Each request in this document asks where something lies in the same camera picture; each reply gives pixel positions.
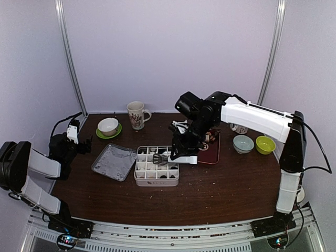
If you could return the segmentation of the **bunny tin lid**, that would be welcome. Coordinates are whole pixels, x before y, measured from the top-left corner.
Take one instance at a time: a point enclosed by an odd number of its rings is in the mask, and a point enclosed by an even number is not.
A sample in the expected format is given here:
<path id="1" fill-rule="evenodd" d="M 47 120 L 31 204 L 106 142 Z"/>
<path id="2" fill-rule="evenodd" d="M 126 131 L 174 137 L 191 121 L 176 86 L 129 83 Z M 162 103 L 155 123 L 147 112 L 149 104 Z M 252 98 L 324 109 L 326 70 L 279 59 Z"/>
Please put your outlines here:
<path id="1" fill-rule="evenodd" d="M 93 162 L 91 169 L 100 175 L 123 182 L 131 171 L 136 158 L 136 150 L 110 143 Z"/>

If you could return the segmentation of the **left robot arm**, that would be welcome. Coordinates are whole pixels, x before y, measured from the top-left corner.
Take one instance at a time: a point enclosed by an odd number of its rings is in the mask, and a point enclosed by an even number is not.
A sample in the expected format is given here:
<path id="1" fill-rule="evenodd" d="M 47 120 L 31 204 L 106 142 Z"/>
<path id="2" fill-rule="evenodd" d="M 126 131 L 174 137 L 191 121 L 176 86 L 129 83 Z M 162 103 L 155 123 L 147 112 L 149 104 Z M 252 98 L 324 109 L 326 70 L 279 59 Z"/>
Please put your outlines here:
<path id="1" fill-rule="evenodd" d="M 92 140 L 80 142 L 78 139 L 77 117 L 75 114 L 63 119 L 69 122 L 66 132 L 51 133 L 48 155 L 33 149 L 29 141 L 7 141 L 1 147 L 1 188 L 8 191 L 10 197 L 42 210 L 64 233 L 71 233 L 76 227 L 68 205 L 37 185 L 28 172 L 50 180 L 68 179 L 75 157 L 91 152 Z"/>

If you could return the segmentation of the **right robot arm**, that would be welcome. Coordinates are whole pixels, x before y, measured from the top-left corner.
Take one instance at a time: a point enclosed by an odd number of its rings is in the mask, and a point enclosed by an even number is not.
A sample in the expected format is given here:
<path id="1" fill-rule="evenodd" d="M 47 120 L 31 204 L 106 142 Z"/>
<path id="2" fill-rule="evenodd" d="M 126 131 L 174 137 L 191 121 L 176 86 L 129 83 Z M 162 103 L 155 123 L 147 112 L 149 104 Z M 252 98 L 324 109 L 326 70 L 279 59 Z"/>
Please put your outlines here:
<path id="1" fill-rule="evenodd" d="M 216 91 L 201 99 L 190 91 L 182 94 L 175 104 L 176 110 L 190 120 L 180 130 L 175 123 L 169 125 L 173 133 L 169 161 L 196 164 L 197 154 L 206 133 L 220 123 L 237 124 L 266 134 L 284 144 L 279 160 L 281 178 L 274 216 L 269 220 L 272 231 L 279 232 L 289 224 L 303 175 L 306 152 L 306 132 L 303 114 L 268 109 L 238 95 Z"/>

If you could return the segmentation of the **white handled tongs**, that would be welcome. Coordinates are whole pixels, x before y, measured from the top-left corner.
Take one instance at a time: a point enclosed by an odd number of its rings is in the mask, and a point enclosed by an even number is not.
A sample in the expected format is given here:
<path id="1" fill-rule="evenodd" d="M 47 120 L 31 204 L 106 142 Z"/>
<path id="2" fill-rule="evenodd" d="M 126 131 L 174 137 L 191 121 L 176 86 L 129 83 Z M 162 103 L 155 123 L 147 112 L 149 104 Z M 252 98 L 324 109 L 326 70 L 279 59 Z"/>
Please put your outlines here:
<path id="1" fill-rule="evenodd" d="M 178 163 L 178 164 L 197 164 L 197 156 L 182 156 L 172 160 L 169 156 L 160 155 L 158 153 L 152 156 L 153 164 L 162 165 L 167 163 Z"/>

